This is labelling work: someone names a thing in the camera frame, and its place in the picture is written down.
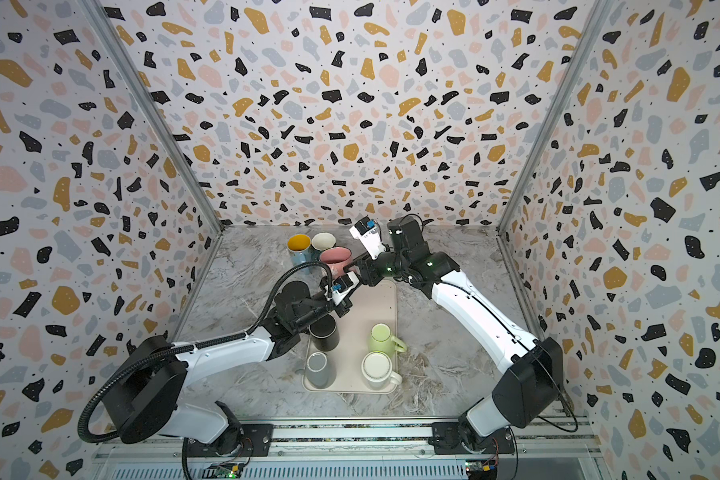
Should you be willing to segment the black mug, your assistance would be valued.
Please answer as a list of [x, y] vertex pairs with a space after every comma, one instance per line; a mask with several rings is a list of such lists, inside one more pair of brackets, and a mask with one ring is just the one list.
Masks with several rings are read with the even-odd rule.
[[315, 348], [322, 352], [334, 350], [340, 342], [337, 322], [332, 315], [325, 315], [310, 325], [309, 334]]

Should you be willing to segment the pink ghost pattern mug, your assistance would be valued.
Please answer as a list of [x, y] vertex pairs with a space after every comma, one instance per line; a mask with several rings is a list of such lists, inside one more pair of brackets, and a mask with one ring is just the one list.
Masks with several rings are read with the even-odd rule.
[[345, 268], [352, 262], [352, 251], [346, 247], [333, 247], [323, 251], [319, 261], [326, 264], [337, 279], [345, 274]]

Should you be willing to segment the light green mug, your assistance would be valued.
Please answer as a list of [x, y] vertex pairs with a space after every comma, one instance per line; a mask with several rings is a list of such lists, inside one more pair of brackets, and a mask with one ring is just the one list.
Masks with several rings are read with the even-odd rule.
[[391, 328], [383, 323], [372, 327], [368, 348], [370, 352], [384, 353], [390, 358], [394, 358], [397, 353], [408, 351], [407, 344], [395, 336]]

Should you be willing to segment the dark teal mug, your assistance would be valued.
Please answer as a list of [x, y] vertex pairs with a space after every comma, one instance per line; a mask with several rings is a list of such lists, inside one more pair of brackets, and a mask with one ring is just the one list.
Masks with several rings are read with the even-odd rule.
[[312, 259], [317, 261], [320, 255], [336, 246], [336, 238], [333, 234], [328, 232], [320, 232], [315, 234], [311, 238], [311, 253]]

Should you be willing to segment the light blue butterfly mug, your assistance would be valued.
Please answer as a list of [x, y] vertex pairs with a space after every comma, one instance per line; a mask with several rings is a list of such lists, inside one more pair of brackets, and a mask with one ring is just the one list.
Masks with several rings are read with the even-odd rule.
[[311, 238], [305, 234], [297, 234], [287, 241], [287, 249], [293, 266], [299, 266], [313, 260]]

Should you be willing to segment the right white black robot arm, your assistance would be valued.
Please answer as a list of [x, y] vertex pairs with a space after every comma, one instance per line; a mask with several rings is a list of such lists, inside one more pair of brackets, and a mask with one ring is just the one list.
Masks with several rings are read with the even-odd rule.
[[[382, 240], [384, 232], [389, 244]], [[492, 434], [509, 427], [524, 428], [562, 399], [561, 346], [551, 338], [539, 340], [510, 320], [473, 285], [455, 260], [430, 249], [415, 218], [394, 219], [383, 229], [363, 217], [350, 233], [365, 249], [351, 262], [362, 284], [375, 286], [391, 278], [422, 292], [462, 324], [500, 372], [490, 396], [459, 417], [459, 445], [480, 452], [488, 447]]]

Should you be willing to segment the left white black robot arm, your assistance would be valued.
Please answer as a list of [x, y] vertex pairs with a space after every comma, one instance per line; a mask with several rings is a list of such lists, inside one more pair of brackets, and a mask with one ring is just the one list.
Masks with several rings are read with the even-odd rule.
[[217, 373], [285, 355], [310, 326], [332, 314], [345, 315], [355, 288], [347, 276], [316, 294], [301, 281], [289, 282], [250, 333], [197, 343], [148, 338], [110, 378], [102, 397], [117, 438], [135, 444], [155, 435], [183, 437], [217, 455], [238, 452], [244, 428], [231, 409], [222, 401], [188, 404], [184, 389]]

